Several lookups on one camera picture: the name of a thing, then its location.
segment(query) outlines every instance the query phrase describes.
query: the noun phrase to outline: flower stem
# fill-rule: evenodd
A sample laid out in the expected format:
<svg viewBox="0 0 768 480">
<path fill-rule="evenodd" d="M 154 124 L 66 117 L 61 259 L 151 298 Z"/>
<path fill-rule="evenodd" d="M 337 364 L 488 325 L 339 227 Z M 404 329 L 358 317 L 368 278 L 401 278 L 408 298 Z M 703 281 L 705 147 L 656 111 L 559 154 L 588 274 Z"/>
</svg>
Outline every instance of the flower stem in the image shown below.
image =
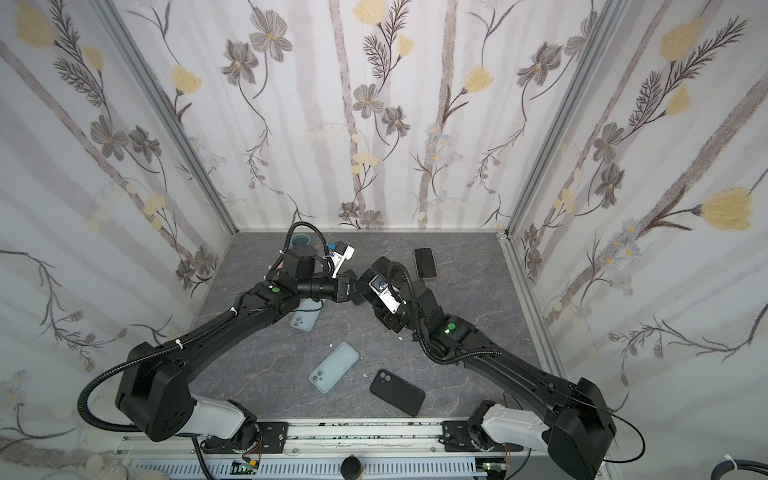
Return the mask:
<svg viewBox="0 0 768 480">
<path fill-rule="evenodd" d="M 379 138 L 382 139 L 382 142 L 384 142 L 384 145 L 387 147 L 389 146 L 389 142 L 384 140 L 384 137 L 382 137 L 381 132 L 379 132 L 379 121 L 376 120 L 376 114 L 373 114 L 373 124 L 376 127 L 376 133 L 379 135 Z"/>
<path fill-rule="evenodd" d="M 384 160 L 389 158 L 389 155 L 392 154 L 393 151 L 395 151 L 395 147 L 397 147 L 398 142 L 400 142 L 400 132 L 397 132 L 397 139 L 395 140 L 395 144 L 392 146 L 392 150 L 389 151 L 389 153 L 382 159 L 382 163 L 384 163 Z"/>
<path fill-rule="evenodd" d="M 255 94 L 253 98 L 258 97 L 261 95 L 261 92 L 264 91 L 264 88 L 266 88 L 266 79 L 270 76 L 270 64 L 266 61 L 266 52 L 264 52 L 264 84 L 261 86 L 261 90 L 259 90 L 259 93 Z"/>
</svg>

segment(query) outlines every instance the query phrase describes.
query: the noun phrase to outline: white cable tie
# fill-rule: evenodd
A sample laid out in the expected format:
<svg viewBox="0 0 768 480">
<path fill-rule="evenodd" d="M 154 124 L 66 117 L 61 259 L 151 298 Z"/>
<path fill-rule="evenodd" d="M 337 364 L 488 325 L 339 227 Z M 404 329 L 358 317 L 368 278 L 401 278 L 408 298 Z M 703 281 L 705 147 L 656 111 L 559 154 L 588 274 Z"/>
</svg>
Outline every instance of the white cable tie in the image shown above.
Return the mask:
<svg viewBox="0 0 768 480">
<path fill-rule="evenodd" d="M 728 454 L 725 454 L 725 455 L 723 455 L 723 457 L 725 457 L 726 460 L 730 460 L 730 462 L 733 463 L 733 469 L 734 470 L 738 470 L 739 469 L 739 465 L 736 463 L 736 460 L 734 460 L 732 456 L 730 456 Z"/>
</svg>

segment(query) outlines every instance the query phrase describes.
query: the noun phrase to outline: yellow flower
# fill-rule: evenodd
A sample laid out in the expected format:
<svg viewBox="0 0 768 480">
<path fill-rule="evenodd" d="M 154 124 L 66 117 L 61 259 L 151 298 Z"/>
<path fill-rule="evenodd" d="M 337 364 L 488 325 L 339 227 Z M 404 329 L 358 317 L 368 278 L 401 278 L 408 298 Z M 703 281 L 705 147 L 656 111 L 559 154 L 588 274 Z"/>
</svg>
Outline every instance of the yellow flower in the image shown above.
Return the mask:
<svg viewBox="0 0 768 480">
<path fill-rule="evenodd" d="M 83 47 L 83 53 L 91 67 L 99 71 L 104 69 L 104 57 L 101 56 L 101 50 L 96 47 Z"/>
<path fill-rule="evenodd" d="M 150 195 L 144 204 L 144 213 L 151 215 L 163 207 L 165 207 L 165 197 L 162 195 Z"/>
<path fill-rule="evenodd" d="M 94 212 L 94 218 L 100 222 L 109 220 L 109 210 L 106 208 L 97 208 Z"/>
<path fill-rule="evenodd" d="M 752 197 L 745 187 L 731 188 L 701 204 L 694 213 L 720 230 L 746 230 L 751 225 L 747 220 L 752 215 L 751 204 Z"/>
<path fill-rule="evenodd" d="M 34 6 L 19 2 L 16 11 L 16 36 L 25 44 L 35 48 L 53 45 L 54 35 L 48 20 Z"/>
<path fill-rule="evenodd" d="M 352 159 L 359 164 L 368 164 L 371 167 L 375 167 L 379 163 L 379 159 L 367 151 L 357 152 L 352 156 Z"/>
<path fill-rule="evenodd" d="M 91 218 L 85 222 L 85 228 L 89 229 L 93 233 L 99 233 L 101 231 L 101 223 Z"/>
<path fill-rule="evenodd" d="M 694 44 L 701 30 L 701 17 L 673 28 L 661 39 L 661 54 L 668 61 L 679 61 Z"/>
<path fill-rule="evenodd" d="M 485 67 L 478 65 L 469 72 L 467 81 L 464 83 L 464 89 L 470 93 L 483 91 L 493 81 L 493 77 L 485 70 Z"/>
<path fill-rule="evenodd" d="M 397 38 L 397 54 L 401 57 L 405 57 L 407 54 L 411 53 L 413 51 L 413 45 L 415 42 L 406 37 L 405 35 L 400 35 Z"/>
<path fill-rule="evenodd" d="M 574 195 L 569 189 L 563 190 L 563 193 L 554 201 L 554 209 L 560 210 L 565 205 L 565 213 L 574 213 Z"/>
<path fill-rule="evenodd" d="M 352 10 L 361 23 L 377 25 L 384 19 L 384 0 L 360 0 Z"/>
<path fill-rule="evenodd" d="M 174 70 L 170 73 L 170 79 L 183 94 L 193 94 L 200 88 L 200 84 L 203 83 L 200 77 L 195 77 L 194 73 L 181 65 L 174 65 Z"/>
<path fill-rule="evenodd" d="M 690 106 L 690 95 L 688 94 L 688 87 L 683 85 L 672 96 L 669 103 L 667 103 L 667 115 L 681 114 Z"/>
</svg>

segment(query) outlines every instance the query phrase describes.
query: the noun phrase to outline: black smartphone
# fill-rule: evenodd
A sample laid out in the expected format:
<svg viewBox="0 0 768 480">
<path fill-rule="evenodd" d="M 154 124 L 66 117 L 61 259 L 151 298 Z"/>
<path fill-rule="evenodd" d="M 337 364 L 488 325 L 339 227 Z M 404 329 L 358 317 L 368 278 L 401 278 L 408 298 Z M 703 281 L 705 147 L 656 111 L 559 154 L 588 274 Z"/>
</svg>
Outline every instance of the black smartphone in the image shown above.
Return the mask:
<svg viewBox="0 0 768 480">
<path fill-rule="evenodd" d="M 416 261 L 416 275 L 420 279 L 437 278 L 437 266 L 431 248 L 414 249 L 413 257 Z"/>
<path fill-rule="evenodd" d="M 394 373 L 381 369 L 371 383 L 371 393 L 391 406 L 411 417 L 419 414 L 424 398 L 424 390 L 411 385 Z"/>
</svg>

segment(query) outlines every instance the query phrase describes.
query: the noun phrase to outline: white bracket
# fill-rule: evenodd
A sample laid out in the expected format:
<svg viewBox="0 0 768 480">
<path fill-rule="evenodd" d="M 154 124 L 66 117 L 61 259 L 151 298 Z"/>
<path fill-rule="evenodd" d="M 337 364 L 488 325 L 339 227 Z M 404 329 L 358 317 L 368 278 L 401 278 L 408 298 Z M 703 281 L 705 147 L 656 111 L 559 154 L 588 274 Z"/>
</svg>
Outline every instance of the white bracket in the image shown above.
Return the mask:
<svg viewBox="0 0 768 480">
<path fill-rule="evenodd" d="M 482 428 L 496 443 L 514 443 L 547 451 L 547 443 L 541 434 L 549 427 L 533 412 L 508 409 L 497 403 L 483 415 Z"/>
<path fill-rule="evenodd" d="M 344 250 L 344 254 L 341 255 L 335 250 L 331 252 L 331 261 L 333 262 L 333 273 L 331 274 L 331 278 L 336 278 L 336 275 L 339 273 L 339 270 L 341 270 L 341 264 L 344 263 L 344 260 L 349 260 L 352 258 L 352 255 L 355 254 L 355 249 L 350 247 L 349 245 L 346 246 L 346 250 Z"/>
</svg>

